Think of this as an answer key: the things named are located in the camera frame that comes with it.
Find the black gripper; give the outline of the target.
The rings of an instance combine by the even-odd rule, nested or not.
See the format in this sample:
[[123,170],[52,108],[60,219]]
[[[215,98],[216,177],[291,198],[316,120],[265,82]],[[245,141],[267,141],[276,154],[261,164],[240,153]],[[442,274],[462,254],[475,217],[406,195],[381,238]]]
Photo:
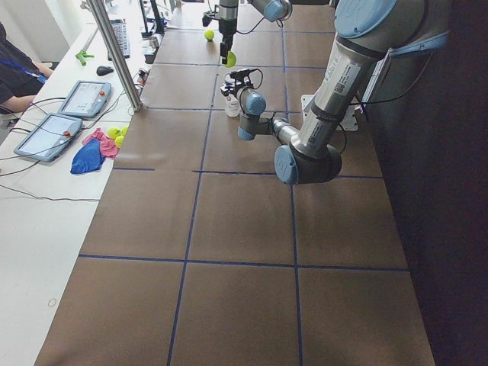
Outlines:
[[228,84],[228,92],[230,95],[233,95],[237,100],[239,100],[239,93],[251,87],[252,85],[249,83],[234,82]]
[[237,18],[220,18],[219,32],[223,35],[220,42],[220,57],[223,65],[227,65],[229,61],[229,52],[233,45],[233,35],[237,31]]

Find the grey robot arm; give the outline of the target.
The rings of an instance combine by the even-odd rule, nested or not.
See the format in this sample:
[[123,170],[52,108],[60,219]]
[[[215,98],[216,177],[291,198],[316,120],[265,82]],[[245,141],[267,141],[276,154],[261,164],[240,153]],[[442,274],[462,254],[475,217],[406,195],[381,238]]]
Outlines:
[[[258,0],[251,1],[251,6],[269,22],[285,21],[293,11],[294,5],[328,5],[330,1],[281,1]],[[218,21],[219,32],[222,35],[220,42],[220,58],[225,66],[230,66],[230,53],[233,45],[233,36],[237,33],[239,1],[219,1],[211,12],[212,17]]]
[[324,80],[310,100],[302,127],[284,118],[263,118],[266,103],[249,75],[232,71],[221,86],[240,104],[238,135],[253,140],[273,135],[277,177],[287,185],[322,183],[342,167],[340,152],[329,145],[371,65],[386,55],[426,53],[443,47],[449,35],[450,1],[340,1],[335,8],[335,39]]

